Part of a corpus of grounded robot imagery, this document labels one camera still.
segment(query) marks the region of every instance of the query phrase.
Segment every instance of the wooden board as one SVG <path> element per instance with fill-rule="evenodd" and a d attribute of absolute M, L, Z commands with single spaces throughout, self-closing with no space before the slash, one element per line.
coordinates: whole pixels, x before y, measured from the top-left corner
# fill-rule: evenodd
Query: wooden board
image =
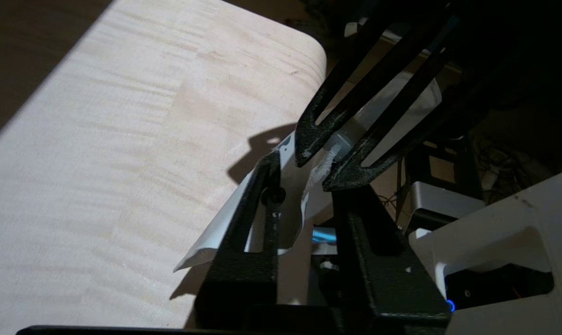
<path fill-rule="evenodd" d="M 0 334 L 183 327 L 173 274 L 248 138 L 324 79 L 309 36 L 220 0 L 117 0 L 0 134 Z"/>

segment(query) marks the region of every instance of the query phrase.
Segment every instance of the figured maple wood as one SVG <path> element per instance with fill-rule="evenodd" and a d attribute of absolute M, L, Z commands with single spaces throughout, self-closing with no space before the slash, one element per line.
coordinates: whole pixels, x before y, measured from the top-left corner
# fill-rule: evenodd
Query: figured maple wood
<path fill-rule="evenodd" d="M 113 2 L 0 134 L 0 334 L 183 327 L 172 269 L 227 169 L 324 74 L 313 38 L 223 1 Z"/>

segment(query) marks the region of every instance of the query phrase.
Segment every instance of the wood grain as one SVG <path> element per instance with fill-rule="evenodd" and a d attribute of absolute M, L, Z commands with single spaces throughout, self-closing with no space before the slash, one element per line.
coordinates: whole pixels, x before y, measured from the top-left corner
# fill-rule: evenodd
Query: wood grain
<path fill-rule="evenodd" d="M 0 334 L 183 327 L 172 274 L 247 138 L 295 122 L 315 40 L 220 0 L 118 0 L 0 134 Z"/>

